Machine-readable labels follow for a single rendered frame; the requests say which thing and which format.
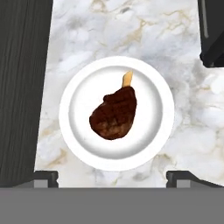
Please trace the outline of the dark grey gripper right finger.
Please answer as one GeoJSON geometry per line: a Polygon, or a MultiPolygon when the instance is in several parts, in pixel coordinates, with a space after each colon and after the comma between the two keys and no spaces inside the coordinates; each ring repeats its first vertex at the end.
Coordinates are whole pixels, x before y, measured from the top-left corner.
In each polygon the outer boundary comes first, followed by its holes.
{"type": "Polygon", "coordinates": [[[219,188],[219,185],[197,178],[189,171],[168,171],[166,173],[167,188],[219,188]]]}

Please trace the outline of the brown steak with bone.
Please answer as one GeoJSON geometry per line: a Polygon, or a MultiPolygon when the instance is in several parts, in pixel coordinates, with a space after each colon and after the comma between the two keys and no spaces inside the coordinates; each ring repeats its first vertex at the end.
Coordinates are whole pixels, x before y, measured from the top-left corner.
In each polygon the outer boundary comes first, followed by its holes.
{"type": "Polygon", "coordinates": [[[106,94],[89,117],[91,129],[106,140],[125,137],[132,127],[137,109],[132,77],[133,72],[128,71],[122,77],[122,87],[113,94],[106,94]]]}

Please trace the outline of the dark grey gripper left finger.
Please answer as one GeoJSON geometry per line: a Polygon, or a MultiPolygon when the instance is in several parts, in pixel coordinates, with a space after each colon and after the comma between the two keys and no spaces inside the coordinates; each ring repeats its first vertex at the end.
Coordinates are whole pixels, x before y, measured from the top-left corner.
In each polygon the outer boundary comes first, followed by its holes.
{"type": "Polygon", "coordinates": [[[18,183],[23,188],[58,188],[59,174],[57,171],[35,171],[28,179],[18,183]]]}

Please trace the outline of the white round plate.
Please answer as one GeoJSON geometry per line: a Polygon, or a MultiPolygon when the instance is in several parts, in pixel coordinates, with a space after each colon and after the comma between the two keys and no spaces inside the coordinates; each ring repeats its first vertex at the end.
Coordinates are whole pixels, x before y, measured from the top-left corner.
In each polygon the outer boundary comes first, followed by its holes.
{"type": "Polygon", "coordinates": [[[121,172],[154,158],[165,145],[174,123],[172,91],[162,75],[140,59],[113,56],[83,67],[68,83],[59,105],[59,126],[68,148],[95,169],[121,172]],[[92,131],[89,117],[122,85],[123,75],[134,73],[136,115],[129,133],[105,140],[92,131]]]}

